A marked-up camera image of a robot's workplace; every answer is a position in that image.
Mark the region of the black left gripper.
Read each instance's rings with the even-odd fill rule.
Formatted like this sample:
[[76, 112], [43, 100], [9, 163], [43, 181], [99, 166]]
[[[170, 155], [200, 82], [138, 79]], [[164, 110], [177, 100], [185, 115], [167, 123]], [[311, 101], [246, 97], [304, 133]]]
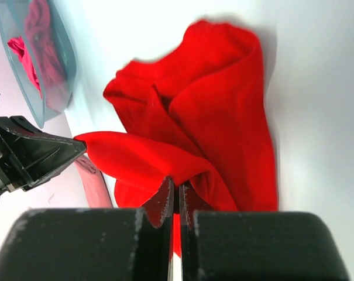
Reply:
[[46, 183], [86, 150], [83, 141], [45, 133], [23, 116], [0, 116], [0, 196]]

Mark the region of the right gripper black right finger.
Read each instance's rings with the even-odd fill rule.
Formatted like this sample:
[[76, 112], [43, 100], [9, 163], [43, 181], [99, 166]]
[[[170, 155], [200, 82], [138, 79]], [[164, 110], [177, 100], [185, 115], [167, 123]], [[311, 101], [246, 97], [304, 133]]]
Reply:
[[183, 280], [349, 280], [327, 225], [306, 212], [215, 211], [179, 189]]

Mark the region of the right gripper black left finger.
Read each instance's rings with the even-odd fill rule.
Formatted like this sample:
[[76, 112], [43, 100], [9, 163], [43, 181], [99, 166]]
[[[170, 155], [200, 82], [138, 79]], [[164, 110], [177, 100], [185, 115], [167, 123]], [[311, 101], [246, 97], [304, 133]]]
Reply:
[[0, 280], [172, 280], [174, 183], [139, 208], [35, 209], [11, 227]]

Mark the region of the red t-shirt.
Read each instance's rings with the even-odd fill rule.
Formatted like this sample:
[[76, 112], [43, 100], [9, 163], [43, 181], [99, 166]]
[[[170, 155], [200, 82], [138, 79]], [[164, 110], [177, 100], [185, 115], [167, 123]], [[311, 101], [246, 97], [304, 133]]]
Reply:
[[90, 132], [91, 161], [116, 180], [122, 208], [140, 207], [170, 176], [218, 211], [276, 211], [273, 144], [264, 112], [260, 41], [200, 20], [173, 52], [131, 61], [103, 93], [125, 131]]

